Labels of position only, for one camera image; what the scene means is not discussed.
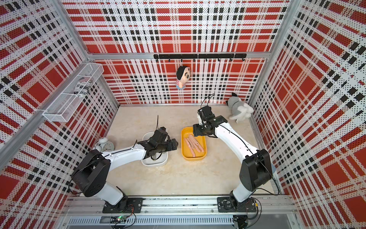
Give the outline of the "yellow plastic storage box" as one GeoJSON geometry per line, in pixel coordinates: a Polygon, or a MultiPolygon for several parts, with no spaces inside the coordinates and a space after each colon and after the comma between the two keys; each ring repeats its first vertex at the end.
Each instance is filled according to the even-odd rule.
{"type": "Polygon", "coordinates": [[[181,131],[181,152],[187,161],[200,161],[207,155],[207,146],[204,136],[193,136],[193,128],[185,127],[181,131]]]}

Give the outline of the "white plastic storage box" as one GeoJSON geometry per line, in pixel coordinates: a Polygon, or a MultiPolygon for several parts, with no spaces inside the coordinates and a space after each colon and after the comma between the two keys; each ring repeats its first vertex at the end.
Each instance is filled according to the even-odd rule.
{"type": "Polygon", "coordinates": [[[146,167],[159,167],[167,163],[168,157],[168,153],[157,153],[152,158],[143,159],[141,162],[146,167]]]}

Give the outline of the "beige folding knife small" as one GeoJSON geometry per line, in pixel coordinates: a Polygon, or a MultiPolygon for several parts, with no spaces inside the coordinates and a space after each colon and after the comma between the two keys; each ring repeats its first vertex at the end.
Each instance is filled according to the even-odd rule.
{"type": "Polygon", "coordinates": [[[192,144],[199,147],[199,142],[194,138],[192,134],[189,135],[189,138],[191,139],[192,144]]]}

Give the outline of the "pink fruit knife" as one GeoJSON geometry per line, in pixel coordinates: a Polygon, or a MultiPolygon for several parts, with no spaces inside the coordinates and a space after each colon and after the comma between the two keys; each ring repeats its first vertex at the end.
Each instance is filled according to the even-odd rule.
{"type": "Polygon", "coordinates": [[[191,146],[193,146],[197,152],[203,151],[202,146],[199,144],[199,142],[195,139],[195,137],[193,135],[189,135],[188,140],[189,140],[191,146]]]}
{"type": "Polygon", "coordinates": [[[198,149],[200,150],[200,152],[204,152],[204,148],[201,146],[201,144],[199,143],[199,147],[198,149]]]}
{"type": "Polygon", "coordinates": [[[189,150],[190,150],[190,152],[192,154],[192,157],[195,158],[196,157],[195,152],[194,152],[194,150],[193,150],[193,148],[192,148],[192,146],[191,146],[188,138],[184,138],[184,140],[185,140],[185,143],[187,144],[187,147],[189,148],[189,150]]]}

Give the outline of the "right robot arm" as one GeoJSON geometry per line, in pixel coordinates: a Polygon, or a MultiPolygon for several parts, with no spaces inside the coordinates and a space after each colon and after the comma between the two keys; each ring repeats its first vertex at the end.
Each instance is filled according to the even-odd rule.
{"type": "Polygon", "coordinates": [[[226,208],[228,211],[245,212],[251,195],[273,178],[273,164],[265,149],[259,150],[242,138],[220,116],[215,116],[210,106],[197,111],[198,124],[193,125],[194,136],[213,136],[221,139],[241,162],[240,183],[230,192],[226,208]]]}

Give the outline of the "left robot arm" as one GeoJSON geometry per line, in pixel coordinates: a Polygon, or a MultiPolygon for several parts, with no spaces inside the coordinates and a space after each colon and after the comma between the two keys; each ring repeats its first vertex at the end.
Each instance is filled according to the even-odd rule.
{"type": "Polygon", "coordinates": [[[161,127],[143,141],[129,148],[111,152],[91,150],[71,175],[71,180],[85,197],[105,201],[103,213],[123,213],[130,210],[140,213],[142,198],[129,198],[119,187],[107,182],[108,173],[134,161],[152,158],[156,154],[177,150],[178,142],[171,139],[166,128],[161,127]]]}

